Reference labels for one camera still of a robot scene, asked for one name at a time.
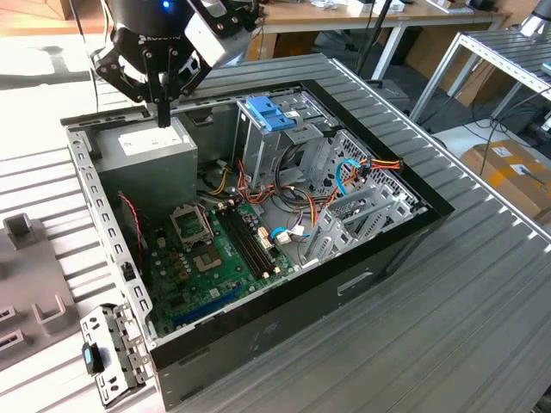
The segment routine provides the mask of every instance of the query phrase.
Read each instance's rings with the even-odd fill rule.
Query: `aluminum profile workbench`
[[[477,61],[483,59],[517,80],[492,117],[497,117],[503,111],[523,85],[551,100],[551,76],[542,71],[542,64],[551,62],[551,34],[547,35],[545,41],[534,41],[514,28],[458,33],[412,110],[410,119],[414,122],[418,121],[461,47],[468,49],[472,55],[449,88],[449,96],[456,95]]]
[[[323,55],[223,68],[198,95],[304,78],[455,212],[390,279],[174,411],[528,412],[551,383],[549,236]],[[18,211],[45,223],[82,315],[121,301],[65,148],[0,162],[0,218]],[[4,370],[0,411],[102,411],[81,345],[76,334]],[[149,383],[111,411],[162,410]]]

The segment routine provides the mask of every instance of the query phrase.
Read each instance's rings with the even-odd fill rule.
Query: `motherboard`
[[[193,213],[186,208],[200,209]],[[262,225],[249,204],[204,213],[201,208],[177,209],[144,234],[150,319],[160,336],[294,272],[278,246],[266,248],[258,235]]]

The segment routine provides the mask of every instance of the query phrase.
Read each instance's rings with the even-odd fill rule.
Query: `blue pcie slot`
[[[194,321],[196,319],[204,317],[207,314],[218,310],[222,306],[234,301],[235,298],[241,292],[242,288],[243,288],[243,286],[237,287],[237,288],[231,290],[228,294],[223,295],[222,297],[220,297],[218,299],[214,299],[210,303],[206,303],[205,305],[202,305],[199,308],[195,308],[194,310],[192,310],[190,312],[186,312],[185,314],[182,314],[181,316],[172,318],[172,325],[174,326],[174,328],[176,328],[180,324],[188,324],[191,321]]]

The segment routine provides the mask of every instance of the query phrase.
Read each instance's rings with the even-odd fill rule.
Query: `red cable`
[[[141,235],[141,228],[139,226],[138,213],[136,212],[136,208],[134,207],[133,203],[124,194],[119,194],[119,198],[121,198],[127,203],[128,207],[130,208],[130,211],[132,212],[132,215],[134,216],[134,222],[136,223],[136,233],[138,235],[139,268],[142,269],[144,247],[141,244],[142,235]]]

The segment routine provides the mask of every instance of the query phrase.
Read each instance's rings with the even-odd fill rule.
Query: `ram slot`
[[[273,273],[274,264],[261,250],[239,213],[225,211],[219,215],[218,221],[255,279],[263,278],[264,273]]]

